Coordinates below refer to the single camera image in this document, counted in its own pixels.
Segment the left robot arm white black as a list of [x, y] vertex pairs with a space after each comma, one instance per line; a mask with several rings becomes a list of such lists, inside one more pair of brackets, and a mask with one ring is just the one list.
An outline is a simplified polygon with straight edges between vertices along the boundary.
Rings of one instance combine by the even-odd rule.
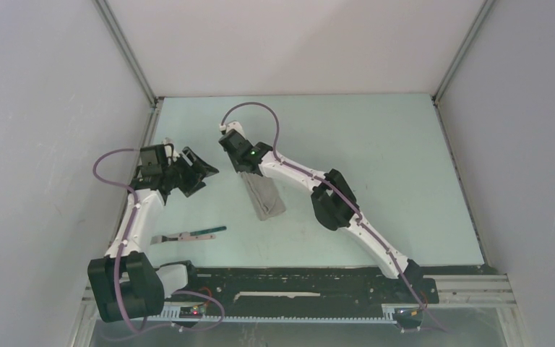
[[142, 147], [140, 163], [128, 184], [126, 209], [106, 253], [90, 261], [87, 274], [104, 322], [130, 322], [163, 311], [173, 294], [191, 301], [199, 292], [197, 270], [189, 260], [153, 265], [148, 253], [162, 236], [155, 225], [173, 190], [190, 197], [205, 187], [218, 170], [190, 148], [177, 150], [167, 142]]

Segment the grey cloth napkin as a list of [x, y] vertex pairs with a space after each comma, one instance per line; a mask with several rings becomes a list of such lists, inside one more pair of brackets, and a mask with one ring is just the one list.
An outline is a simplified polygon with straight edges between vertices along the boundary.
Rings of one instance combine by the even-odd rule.
[[240, 173], [252, 207], [260, 221], [277, 217], [286, 211], [275, 182], [271, 178], [252, 173]]

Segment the left white base arm link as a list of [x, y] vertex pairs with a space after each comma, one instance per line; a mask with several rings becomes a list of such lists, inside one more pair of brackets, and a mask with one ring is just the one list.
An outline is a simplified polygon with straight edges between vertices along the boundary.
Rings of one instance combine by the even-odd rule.
[[166, 299], [174, 292], [186, 288], [197, 277], [197, 269], [190, 261], [165, 264], [156, 273], [163, 285]]

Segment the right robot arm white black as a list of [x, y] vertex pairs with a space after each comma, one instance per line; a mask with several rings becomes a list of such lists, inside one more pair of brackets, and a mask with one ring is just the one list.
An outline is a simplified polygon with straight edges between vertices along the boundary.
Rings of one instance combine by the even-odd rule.
[[260, 193], [264, 184], [270, 191], [277, 181], [305, 192], [321, 226], [349, 235], [374, 260], [382, 275], [394, 279], [391, 291], [398, 301], [409, 302], [419, 295], [422, 267], [371, 225], [338, 170], [317, 171], [289, 161], [266, 143], [253, 145], [237, 129], [223, 127], [221, 133], [220, 145], [235, 171], [250, 180], [253, 193]]

